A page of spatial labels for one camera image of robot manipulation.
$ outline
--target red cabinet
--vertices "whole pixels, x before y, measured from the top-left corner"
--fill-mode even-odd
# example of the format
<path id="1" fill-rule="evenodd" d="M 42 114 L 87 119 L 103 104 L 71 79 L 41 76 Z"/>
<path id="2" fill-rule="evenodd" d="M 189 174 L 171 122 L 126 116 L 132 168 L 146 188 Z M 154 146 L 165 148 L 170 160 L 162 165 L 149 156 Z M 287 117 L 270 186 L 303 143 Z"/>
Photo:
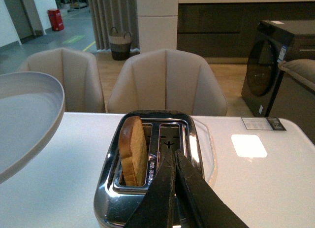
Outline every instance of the red cabinet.
<path id="1" fill-rule="evenodd" d="M 50 9 L 48 10 L 49 20 L 52 26 L 53 31 L 60 31 L 64 29 L 63 20 L 59 9 Z"/>

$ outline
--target black washing machine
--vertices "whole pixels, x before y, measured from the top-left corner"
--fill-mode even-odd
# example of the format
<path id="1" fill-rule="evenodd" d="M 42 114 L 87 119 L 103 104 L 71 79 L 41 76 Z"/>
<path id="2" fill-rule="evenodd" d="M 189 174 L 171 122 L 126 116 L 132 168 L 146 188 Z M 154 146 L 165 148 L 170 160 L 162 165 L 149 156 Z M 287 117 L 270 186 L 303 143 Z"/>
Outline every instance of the black washing machine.
<path id="1" fill-rule="evenodd" d="M 254 116 L 269 116 L 283 76 L 278 63 L 295 59 L 315 60 L 315 20 L 261 21 L 242 89 Z"/>

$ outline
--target slice of bread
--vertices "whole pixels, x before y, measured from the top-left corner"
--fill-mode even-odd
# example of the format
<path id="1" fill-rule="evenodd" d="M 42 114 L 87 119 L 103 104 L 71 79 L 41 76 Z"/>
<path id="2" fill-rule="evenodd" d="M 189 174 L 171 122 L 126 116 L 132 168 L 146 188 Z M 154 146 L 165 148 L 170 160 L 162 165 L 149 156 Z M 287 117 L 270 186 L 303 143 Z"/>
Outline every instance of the slice of bread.
<path id="1" fill-rule="evenodd" d="M 119 154 L 128 186 L 143 186 L 148 164 L 148 150 L 139 116 L 128 117 L 119 133 Z"/>

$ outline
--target toaster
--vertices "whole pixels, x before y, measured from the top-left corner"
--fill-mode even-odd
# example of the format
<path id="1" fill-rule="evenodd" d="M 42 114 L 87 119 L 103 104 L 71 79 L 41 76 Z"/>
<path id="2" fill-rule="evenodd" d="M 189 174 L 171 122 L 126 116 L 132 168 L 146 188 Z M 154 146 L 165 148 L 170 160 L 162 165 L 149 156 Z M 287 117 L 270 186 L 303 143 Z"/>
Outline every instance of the toaster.
<path id="1" fill-rule="evenodd" d="M 130 116 L 142 120 L 148 149 L 145 184 L 127 186 L 122 173 L 118 139 L 124 121 Z M 101 228 L 121 228 L 142 201 L 167 150 L 180 150 L 204 177 L 196 127 L 189 115 L 178 111 L 134 111 L 120 121 L 104 162 L 94 196 L 94 213 Z M 174 209 L 173 227 L 180 227 L 178 209 Z"/>

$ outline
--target gray curtain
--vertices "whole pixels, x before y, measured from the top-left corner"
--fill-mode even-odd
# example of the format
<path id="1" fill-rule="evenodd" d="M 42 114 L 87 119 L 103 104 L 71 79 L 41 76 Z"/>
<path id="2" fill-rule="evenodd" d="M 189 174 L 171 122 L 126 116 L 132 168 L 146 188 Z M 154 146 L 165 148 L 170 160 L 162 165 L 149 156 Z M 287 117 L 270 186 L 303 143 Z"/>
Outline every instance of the gray curtain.
<path id="1" fill-rule="evenodd" d="M 136 0 L 88 1 L 98 50 L 110 49 L 108 36 L 112 27 L 131 32 L 131 48 L 139 48 Z"/>

